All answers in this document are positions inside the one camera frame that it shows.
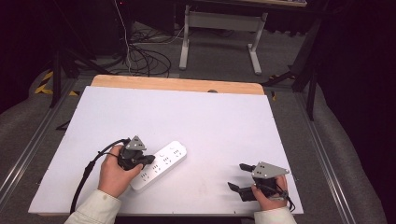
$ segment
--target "sleeve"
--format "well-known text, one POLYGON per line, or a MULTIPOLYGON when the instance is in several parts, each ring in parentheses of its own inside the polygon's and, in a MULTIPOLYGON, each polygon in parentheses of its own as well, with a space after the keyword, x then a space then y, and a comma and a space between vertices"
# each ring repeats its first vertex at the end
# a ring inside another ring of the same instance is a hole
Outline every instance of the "sleeve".
POLYGON ((70 215, 65 224, 114 223, 120 207, 120 200, 97 189, 76 212, 70 215))
POLYGON ((293 215, 288 207, 254 213, 256 224, 295 224, 293 215))

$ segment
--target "hand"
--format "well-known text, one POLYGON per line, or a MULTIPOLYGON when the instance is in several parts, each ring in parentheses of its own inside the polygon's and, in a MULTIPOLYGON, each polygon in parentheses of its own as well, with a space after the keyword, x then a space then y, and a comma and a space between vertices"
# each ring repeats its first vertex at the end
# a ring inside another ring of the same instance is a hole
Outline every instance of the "hand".
POLYGON ((114 146, 107 154, 100 170, 98 189, 115 198, 118 198, 127 188, 135 176, 143 169, 143 164, 138 164, 132 170, 123 170, 117 161, 121 146, 114 146))
MULTIPOLYGON (((288 190, 288 183, 286 182, 286 177, 284 175, 279 175, 275 177, 277 185, 280 187, 280 191, 282 190, 288 190)), ((256 197, 257 201, 260 204, 260 207, 262 208, 262 211, 268 211, 272 209, 277 209, 284 207, 288 204, 288 201, 285 200, 269 200, 265 195, 262 193, 262 191, 258 188, 256 188, 255 185, 251 186, 251 190, 253 191, 254 197, 256 197)))

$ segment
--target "cable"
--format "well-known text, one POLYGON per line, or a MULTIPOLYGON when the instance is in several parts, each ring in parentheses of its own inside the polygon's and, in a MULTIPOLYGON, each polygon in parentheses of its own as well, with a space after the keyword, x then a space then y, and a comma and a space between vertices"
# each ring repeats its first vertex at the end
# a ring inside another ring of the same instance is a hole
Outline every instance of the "cable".
POLYGON ((136 45, 149 45, 149 44, 170 44, 170 43, 172 43, 172 42, 174 42, 176 39, 178 39, 179 38, 179 36, 180 36, 180 34, 181 34, 181 32, 184 30, 184 26, 180 29, 180 31, 178 32, 178 34, 174 37, 174 39, 173 40, 171 40, 170 42, 144 42, 144 43, 134 43, 134 45, 136 46, 136 45))
POLYGON ((90 161, 88 166, 85 167, 84 174, 82 175, 82 179, 81 179, 81 181, 78 184, 76 193, 75 193, 74 198, 73 198, 72 205, 70 207, 70 214, 72 214, 72 213, 74 213, 76 211, 76 204, 77 204, 78 196, 81 193, 82 187, 84 187, 84 184, 85 184, 85 182, 88 179, 88 176, 90 176, 90 173, 91 173, 91 171, 93 169, 93 166, 96 164, 96 161, 100 157, 102 157, 103 155, 110 154, 110 153, 106 153, 106 151, 108 151, 111 147, 114 147, 118 143, 126 144, 126 143, 128 143, 128 141, 129 141, 128 139, 121 139, 121 140, 118 140, 118 141, 108 145, 107 147, 105 147, 105 149, 103 149, 102 151, 99 151, 98 155, 96 155, 95 159, 93 159, 93 161, 90 161))
POLYGON ((129 71, 129 74, 131 75, 131 66, 132 66, 132 65, 131 65, 131 61, 129 60, 129 57, 128 57, 128 55, 129 55, 129 45, 128 45, 128 38, 127 38, 126 27, 125 27, 125 24, 124 24, 124 22, 123 22, 123 19, 122 19, 120 10, 119 10, 119 6, 118 6, 118 4, 117 4, 117 0, 114 0, 114 5, 116 5, 116 9, 117 9, 117 12, 119 13, 120 21, 121 21, 122 27, 123 27, 123 29, 124 29, 124 40, 125 40, 125 45, 126 45, 126 49, 127 49, 126 58, 128 59, 128 71, 129 71))

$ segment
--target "white power strip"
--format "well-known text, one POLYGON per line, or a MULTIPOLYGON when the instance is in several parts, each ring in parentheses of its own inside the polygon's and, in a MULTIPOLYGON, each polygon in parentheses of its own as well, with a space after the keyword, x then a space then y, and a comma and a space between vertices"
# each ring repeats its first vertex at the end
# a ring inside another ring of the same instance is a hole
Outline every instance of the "white power strip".
POLYGON ((133 190, 140 192, 172 170, 187 156, 186 148, 178 141, 173 141, 154 154, 155 160, 148 164, 132 182, 133 190))

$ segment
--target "white table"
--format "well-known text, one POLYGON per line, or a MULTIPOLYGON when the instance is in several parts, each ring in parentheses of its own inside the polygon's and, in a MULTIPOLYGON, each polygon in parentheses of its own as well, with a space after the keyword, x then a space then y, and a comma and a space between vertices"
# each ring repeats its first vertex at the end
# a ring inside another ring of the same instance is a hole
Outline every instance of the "white table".
MULTIPOLYGON (((235 85, 257 90, 257 84, 112 76, 100 76, 93 84, 106 85, 106 80, 123 83, 123 88, 87 87, 29 213, 67 215, 84 168, 97 151, 136 134, 146 154, 177 140, 188 155, 143 192, 129 189, 122 194, 121 216, 252 216, 260 209, 258 203, 242 202, 227 185, 253 183, 238 164, 265 161, 292 172, 265 95, 128 89, 125 83, 148 87, 152 81, 164 87, 168 82, 183 89, 196 81, 197 86, 217 90, 235 85)), ((78 206, 97 188, 102 160, 88 178, 78 206)), ((301 214, 294 180, 291 175, 287 179, 294 214, 301 214)))

